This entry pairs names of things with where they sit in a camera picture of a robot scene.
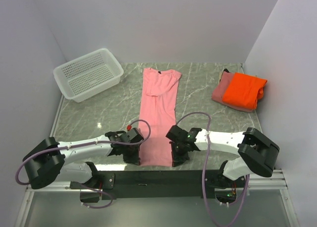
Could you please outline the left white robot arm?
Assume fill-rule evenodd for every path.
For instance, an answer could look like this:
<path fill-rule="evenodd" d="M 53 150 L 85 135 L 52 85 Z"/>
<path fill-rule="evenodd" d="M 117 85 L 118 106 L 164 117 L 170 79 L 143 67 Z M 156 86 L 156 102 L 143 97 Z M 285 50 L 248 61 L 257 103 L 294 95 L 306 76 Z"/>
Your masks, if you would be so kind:
<path fill-rule="evenodd" d="M 139 164 L 139 149 L 145 140 L 137 128 L 72 142 L 46 138 L 23 158 L 27 184 L 32 189 L 41 189 L 54 181 L 72 181 L 94 188 L 100 181 L 99 172 L 88 158 L 122 156 L 125 163 Z"/>

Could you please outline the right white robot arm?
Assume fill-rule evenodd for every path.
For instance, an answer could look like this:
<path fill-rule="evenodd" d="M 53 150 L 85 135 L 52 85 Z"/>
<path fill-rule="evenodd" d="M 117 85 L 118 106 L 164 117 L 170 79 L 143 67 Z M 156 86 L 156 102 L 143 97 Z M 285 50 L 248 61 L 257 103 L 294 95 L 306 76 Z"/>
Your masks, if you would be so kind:
<path fill-rule="evenodd" d="M 189 152 L 216 150 L 237 156 L 224 161 L 219 170 L 206 177 L 212 187 L 225 189 L 233 182 L 249 175 L 271 177 L 280 148 L 256 128 L 245 132 L 215 132 L 201 128 L 186 131 L 177 125 L 166 135 L 172 149 L 172 165 L 178 166 L 189 160 Z"/>

